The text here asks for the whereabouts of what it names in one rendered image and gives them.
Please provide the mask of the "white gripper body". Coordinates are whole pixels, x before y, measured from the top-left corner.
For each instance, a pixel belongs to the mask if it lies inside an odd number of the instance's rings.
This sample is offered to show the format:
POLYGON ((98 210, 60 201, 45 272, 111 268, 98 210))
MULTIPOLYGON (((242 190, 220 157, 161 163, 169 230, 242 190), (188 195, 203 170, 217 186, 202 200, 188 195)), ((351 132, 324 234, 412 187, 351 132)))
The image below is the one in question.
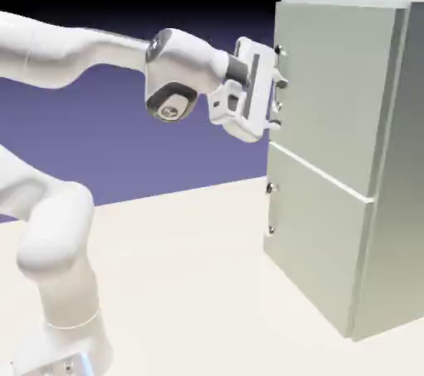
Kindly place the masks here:
POLYGON ((248 66, 249 83, 245 87, 233 80, 224 84, 229 94, 229 119, 224 130, 243 142, 257 142, 269 130, 267 112, 274 90, 272 69, 276 66, 276 53, 243 36, 236 42, 235 56, 248 66))

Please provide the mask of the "tall grey-green cabinet door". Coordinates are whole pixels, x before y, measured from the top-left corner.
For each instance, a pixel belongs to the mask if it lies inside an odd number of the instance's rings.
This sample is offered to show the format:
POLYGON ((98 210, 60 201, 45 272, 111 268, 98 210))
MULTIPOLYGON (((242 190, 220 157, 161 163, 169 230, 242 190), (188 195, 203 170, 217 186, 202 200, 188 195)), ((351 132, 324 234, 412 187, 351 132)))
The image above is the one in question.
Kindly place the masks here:
POLYGON ((395 7, 277 5, 288 86, 272 140, 364 197, 374 191, 404 17, 395 7))

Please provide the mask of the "short grey-green cabinet door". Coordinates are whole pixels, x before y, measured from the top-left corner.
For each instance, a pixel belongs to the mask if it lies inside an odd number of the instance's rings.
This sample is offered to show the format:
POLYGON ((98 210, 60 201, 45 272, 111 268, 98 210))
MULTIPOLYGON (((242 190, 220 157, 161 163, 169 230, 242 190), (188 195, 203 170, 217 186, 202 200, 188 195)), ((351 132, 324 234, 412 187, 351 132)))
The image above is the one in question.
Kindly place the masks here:
POLYGON ((271 143, 267 183, 277 185, 270 259, 344 337, 353 309, 373 198, 332 181, 295 154, 271 143))

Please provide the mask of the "grey-green cabinet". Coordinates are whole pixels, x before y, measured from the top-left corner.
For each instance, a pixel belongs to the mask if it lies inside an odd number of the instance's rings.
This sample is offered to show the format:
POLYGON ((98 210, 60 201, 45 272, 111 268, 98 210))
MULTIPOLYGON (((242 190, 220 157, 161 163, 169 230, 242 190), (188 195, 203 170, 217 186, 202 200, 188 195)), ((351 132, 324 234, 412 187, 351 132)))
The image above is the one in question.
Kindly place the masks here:
POLYGON ((405 11, 346 337, 359 341, 424 317, 424 0, 281 2, 405 11))

